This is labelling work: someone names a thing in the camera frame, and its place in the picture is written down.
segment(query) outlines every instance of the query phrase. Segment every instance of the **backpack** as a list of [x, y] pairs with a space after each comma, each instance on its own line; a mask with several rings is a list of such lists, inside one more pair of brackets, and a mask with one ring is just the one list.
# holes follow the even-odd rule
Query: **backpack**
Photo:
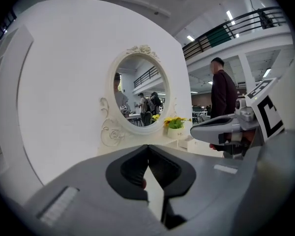
[[142, 109], [142, 113], [153, 112], [155, 110], [155, 105], [150, 99], [145, 98], [145, 102], [143, 103]]
[[161, 107], [162, 106], [162, 102], [161, 102], [161, 100], [158, 98], [158, 97], [155, 97], [155, 105], [157, 106], [157, 107]]

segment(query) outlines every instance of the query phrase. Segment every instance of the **gray plastic surface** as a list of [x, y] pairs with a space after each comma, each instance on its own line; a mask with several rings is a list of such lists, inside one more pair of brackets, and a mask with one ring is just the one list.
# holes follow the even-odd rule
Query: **gray plastic surface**
[[[180, 226], [165, 229], [146, 202], [121, 198], [104, 180], [109, 163], [137, 147], [77, 164], [39, 191], [26, 209], [37, 215], [60, 190], [73, 186], [80, 193], [53, 228], [64, 235], [241, 236], [267, 222], [295, 186], [295, 132], [249, 149], [243, 161], [158, 147], [188, 161], [197, 171], [189, 191], [169, 200], [174, 214], [187, 219]], [[215, 164], [238, 171], [218, 172], [212, 169]]]
[[201, 213], [218, 196], [223, 195], [229, 182], [235, 175], [214, 169], [215, 165], [222, 165], [233, 169], [239, 169], [242, 164], [240, 160], [204, 156], [192, 153], [181, 153], [179, 150], [168, 147], [157, 146], [190, 163], [196, 170], [196, 180], [183, 197], [171, 198], [169, 203], [174, 214], [181, 215], [190, 220]]
[[244, 121], [251, 122], [255, 119], [255, 113], [251, 107], [244, 107], [240, 110], [240, 118]]
[[257, 129], [258, 127], [260, 127], [257, 119], [254, 119], [254, 120], [248, 122], [248, 121], [244, 121], [241, 118], [238, 118], [238, 121], [240, 124], [240, 128], [243, 131], [253, 130], [253, 129]]
[[157, 235], [165, 232], [148, 208], [146, 201], [124, 199], [108, 184], [108, 165], [139, 147], [131, 147], [76, 164], [36, 193], [25, 208], [36, 216], [66, 186], [80, 191], [63, 216], [54, 224], [56, 230], [75, 236]]
[[196, 217], [165, 236], [251, 235], [278, 211], [295, 186], [295, 132], [247, 151], [227, 187]]
[[[226, 124], [211, 125], [212, 122], [225, 118], [231, 118], [231, 121]], [[230, 114], [201, 122], [190, 129], [190, 134], [197, 140], [219, 145], [222, 144], [219, 141], [219, 135], [232, 132], [236, 133], [240, 132], [240, 130], [240, 124], [237, 116], [235, 114]]]

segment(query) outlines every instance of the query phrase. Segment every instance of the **short black hair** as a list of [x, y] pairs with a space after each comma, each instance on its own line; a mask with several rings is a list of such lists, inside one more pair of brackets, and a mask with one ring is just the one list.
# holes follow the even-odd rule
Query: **short black hair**
[[223, 61], [221, 58], [216, 57], [216, 58], [212, 59], [211, 63], [212, 63], [213, 61], [218, 62], [219, 64], [222, 65], [222, 67], [224, 67], [224, 61]]
[[120, 74], [119, 73], [115, 74], [114, 81], [120, 81]]

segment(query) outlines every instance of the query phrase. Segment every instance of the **chair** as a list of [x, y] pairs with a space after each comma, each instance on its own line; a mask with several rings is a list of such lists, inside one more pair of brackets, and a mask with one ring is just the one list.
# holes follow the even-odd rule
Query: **chair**
[[132, 119], [132, 124], [135, 125], [134, 123], [136, 123], [136, 126], [142, 127], [141, 118]]
[[192, 113], [192, 124], [194, 124], [195, 122], [199, 123], [198, 116], [196, 113]]
[[205, 116], [205, 114], [200, 114], [200, 122], [210, 120], [210, 117]]

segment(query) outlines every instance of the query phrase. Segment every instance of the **green leaves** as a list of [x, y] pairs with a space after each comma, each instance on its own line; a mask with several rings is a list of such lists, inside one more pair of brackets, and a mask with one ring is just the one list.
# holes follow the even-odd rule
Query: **green leaves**
[[183, 127], [183, 122], [181, 120], [172, 120], [169, 124], [168, 124], [169, 128], [172, 129], [177, 129], [177, 128], [182, 128]]

